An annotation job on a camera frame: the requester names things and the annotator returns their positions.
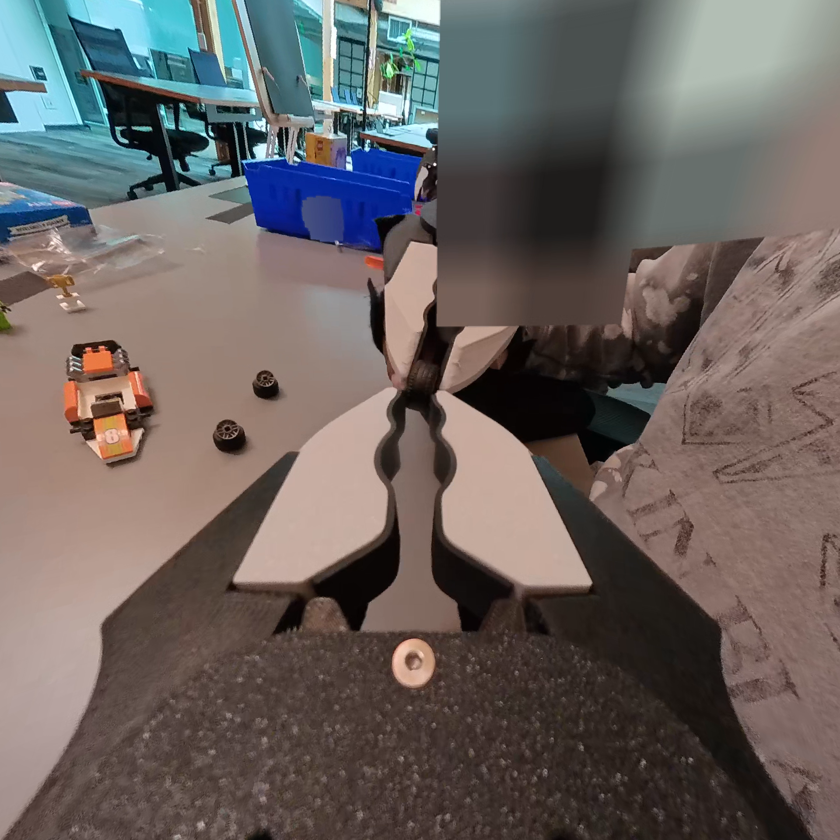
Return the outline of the orange white lego car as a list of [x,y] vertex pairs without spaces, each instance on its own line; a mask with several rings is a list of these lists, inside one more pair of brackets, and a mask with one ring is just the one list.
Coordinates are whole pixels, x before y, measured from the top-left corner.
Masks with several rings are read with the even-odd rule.
[[64,418],[107,465],[133,459],[140,451],[154,402],[139,367],[115,340],[76,343],[66,358]]

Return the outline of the gold lego trophy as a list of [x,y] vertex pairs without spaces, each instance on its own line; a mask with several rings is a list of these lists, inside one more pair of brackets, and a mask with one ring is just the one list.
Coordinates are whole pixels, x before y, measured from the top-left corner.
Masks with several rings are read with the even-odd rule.
[[54,274],[47,276],[47,283],[56,290],[56,299],[60,308],[67,313],[84,312],[87,307],[75,291],[76,281],[68,274]]

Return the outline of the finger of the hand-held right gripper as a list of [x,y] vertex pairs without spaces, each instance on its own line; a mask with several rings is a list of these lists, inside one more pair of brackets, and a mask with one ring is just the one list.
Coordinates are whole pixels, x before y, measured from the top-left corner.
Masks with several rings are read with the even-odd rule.
[[437,254],[434,245],[411,243],[384,287],[384,355],[392,383],[398,388],[405,388],[418,358],[439,362]]
[[440,391],[457,393],[507,351],[519,327],[464,327],[453,338],[440,373]]

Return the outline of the blue lego box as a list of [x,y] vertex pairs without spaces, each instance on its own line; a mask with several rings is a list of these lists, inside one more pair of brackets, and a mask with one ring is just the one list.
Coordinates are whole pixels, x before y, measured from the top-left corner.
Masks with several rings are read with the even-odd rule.
[[89,211],[81,204],[1,182],[1,244],[28,235],[63,227],[92,225]]

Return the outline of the black honeycomb wrist rest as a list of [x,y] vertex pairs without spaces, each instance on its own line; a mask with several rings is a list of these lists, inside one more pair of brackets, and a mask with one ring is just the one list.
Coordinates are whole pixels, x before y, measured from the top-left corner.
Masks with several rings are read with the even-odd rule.
[[458,391],[457,398],[523,444],[578,434],[595,416],[592,398],[576,383],[527,371],[525,363],[533,345],[520,328],[507,346],[504,360]]

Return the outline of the yellow cardboard box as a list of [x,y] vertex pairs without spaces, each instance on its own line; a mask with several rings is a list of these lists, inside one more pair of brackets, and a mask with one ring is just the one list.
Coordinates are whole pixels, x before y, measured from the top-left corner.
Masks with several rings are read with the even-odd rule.
[[315,165],[347,169],[348,137],[342,133],[308,131],[305,139],[305,161]]

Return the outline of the long meeting table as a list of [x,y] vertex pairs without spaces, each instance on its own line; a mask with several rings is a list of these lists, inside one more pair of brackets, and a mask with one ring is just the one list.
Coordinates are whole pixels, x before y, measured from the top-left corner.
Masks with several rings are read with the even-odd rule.
[[[150,111],[151,136],[156,150],[161,177],[168,193],[177,192],[186,175],[177,171],[172,146],[165,125],[164,107],[168,104],[191,103],[203,107],[212,122],[246,123],[261,114],[254,92],[230,87],[209,87],[174,80],[160,80],[149,77],[133,77],[119,73],[96,70],[82,70],[82,77],[95,80],[100,85],[110,85],[121,90],[127,98],[137,98]],[[232,176],[242,175],[242,160],[247,149],[240,150],[238,132],[234,133],[233,150],[230,155]]]

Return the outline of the clear plastic bag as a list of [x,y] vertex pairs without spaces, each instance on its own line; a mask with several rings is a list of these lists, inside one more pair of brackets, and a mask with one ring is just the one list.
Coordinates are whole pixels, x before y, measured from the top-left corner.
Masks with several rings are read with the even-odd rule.
[[55,227],[12,238],[2,245],[1,253],[2,261],[47,280],[133,269],[163,256],[165,247],[157,236],[88,225]]

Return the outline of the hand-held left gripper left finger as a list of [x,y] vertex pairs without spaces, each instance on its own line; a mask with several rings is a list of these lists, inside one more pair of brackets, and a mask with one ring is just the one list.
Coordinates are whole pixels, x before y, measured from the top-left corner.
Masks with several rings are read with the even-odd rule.
[[239,590],[375,598],[398,572],[398,391],[332,420],[297,453],[233,578]]

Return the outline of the dark panel easel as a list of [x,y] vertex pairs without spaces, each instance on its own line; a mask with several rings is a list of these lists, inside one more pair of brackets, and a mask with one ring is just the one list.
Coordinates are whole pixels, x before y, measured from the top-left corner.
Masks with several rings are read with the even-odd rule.
[[314,108],[292,1],[234,1],[250,76],[266,119],[266,157],[292,162]]

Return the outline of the blue storage bin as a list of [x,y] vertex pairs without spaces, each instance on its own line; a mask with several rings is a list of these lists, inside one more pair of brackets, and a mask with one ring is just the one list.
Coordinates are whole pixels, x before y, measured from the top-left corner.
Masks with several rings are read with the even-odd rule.
[[423,158],[381,149],[354,149],[350,154],[352,171],[404,183],[412,189]]
[[376,220],[413,210],[415,181],[284,159],[244,163],[260,228],[313,242],[378,251]]

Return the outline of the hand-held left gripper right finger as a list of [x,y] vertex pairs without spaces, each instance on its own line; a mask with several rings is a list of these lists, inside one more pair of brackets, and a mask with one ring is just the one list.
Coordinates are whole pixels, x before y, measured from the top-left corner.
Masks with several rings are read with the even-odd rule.
[[526,446],[462,402],[437,393],[438,429],[454,460],[440,501],[444,539],[517,595],[582,595],[592,578]]

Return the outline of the black office chair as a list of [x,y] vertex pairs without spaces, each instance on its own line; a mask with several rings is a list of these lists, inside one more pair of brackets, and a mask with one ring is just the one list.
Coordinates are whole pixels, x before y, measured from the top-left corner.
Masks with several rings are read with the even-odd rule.
[[[217,88],[228,86],[218,58],[214,53],[189,49],[188,54],[198,84]],[[255,147],[257,145],[266,143],[266,132],[253,128],[248,122],[209,122],[205,111],[191,110],[191,103],[187,103],[185,106],[194,119],[200,119],[204,122],[206,136],[211,140],[225,144],[229,150],[234,141],[235,132],[238,132],[240,134],[238,137],[240,150],[247,149],[248,154],[244,157],[248,160],[256,158]]]
[[122,31],[74,17],[69,17],[69,22],[89,64],[91,78],[99,84],[113,141],[159,162],[161,173],[131,185],[128,198],[135,200],[137,190],[149,192],[159,184],[169,193],[180,186],[199,186],[188,175],[187,158],[204,151],[209,140],[182,129],[182,102],[168,93],[152,90],[153,79],[140,74]]

